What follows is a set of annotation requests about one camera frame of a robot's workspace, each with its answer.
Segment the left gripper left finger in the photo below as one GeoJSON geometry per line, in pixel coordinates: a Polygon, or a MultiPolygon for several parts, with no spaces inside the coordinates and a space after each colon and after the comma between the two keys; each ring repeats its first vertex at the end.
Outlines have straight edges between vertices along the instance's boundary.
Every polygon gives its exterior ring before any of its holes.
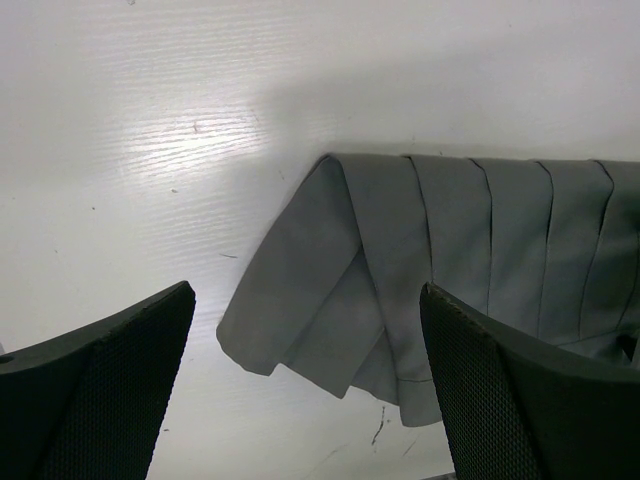
{"type": "Polygon", "coordinates": [[[146,478],[195,305],[181,281],[3,354],[2,478],[146,478]]]}

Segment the grey pleated skirt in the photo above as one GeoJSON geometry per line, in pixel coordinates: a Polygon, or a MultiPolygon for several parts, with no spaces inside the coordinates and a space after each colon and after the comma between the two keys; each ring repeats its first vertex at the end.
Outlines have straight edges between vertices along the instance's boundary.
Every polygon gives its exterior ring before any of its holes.
{"type": "Polygon", "coordinates": [[[546,343],[630,364],[618,339],[639,333],[638,164],[326,155],[259,245],[217,339],[248,372],[284,365],[430,425],[428,282],[546,343]]]}

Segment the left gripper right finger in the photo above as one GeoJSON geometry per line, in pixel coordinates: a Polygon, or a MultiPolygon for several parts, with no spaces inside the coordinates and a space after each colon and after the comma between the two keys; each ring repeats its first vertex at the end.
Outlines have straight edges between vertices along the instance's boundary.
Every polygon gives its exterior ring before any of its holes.
{"type": "Polygon", "coordinates": [[[549,345],[432,283],[420,315],[457,478],[638,478],[638,369],[549,345]]]}

